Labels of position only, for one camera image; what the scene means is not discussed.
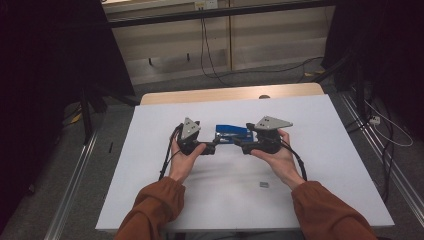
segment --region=white tabletop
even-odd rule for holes
[[[211,141],[216,124],[245,126],[265,115],[294,124],[285,130],[309,180],[320,181],[371,226],[394,224],[329,97],[322,95],[136,107],[96,229],[116,231],[138,191],[157,181],[169,135],[185,117],[200,121],[200,141]],[[168,231],[299,227],[290,189],[265,162],[237,146],[218,145],[215,155],[200,156],[184,185],[185,207]]]

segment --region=blue component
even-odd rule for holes
[[[242,142],[253,142],[252,132],[243,127],[231,125],[216,125],[215,137],[221,137],[220,144],[233,144],[233,137],[240,139]]]

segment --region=brown sleeve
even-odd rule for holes
[[[318,182],[305,182],[292,192],[294,210],[308,240],[367,240],[376,237],[367,220]]]
[[[161,239],[159,230],[183,209],[184,192],[183,185],[168,177],[141,189],[115,239]]]

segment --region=small sticker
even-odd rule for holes
[[[267,182],[259,182],[259,187],[269,188],[269,183],[267,183]]]

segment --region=person's right hand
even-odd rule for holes
[[[278,133],[283,140],[290,145],[289,134],[281,129],[278,129]],[[303,180],[297,172],[296,165],[293,160],[293,154],[286,148],[281,148],[280,151],[275,154],[269,154],[261,150],[254,149],[250,152],[250,154],[267,162],[269,166],[271,166],[275,175],[277,175],[283,183],[287,184],[291,190],[305,182],[305,180]]]

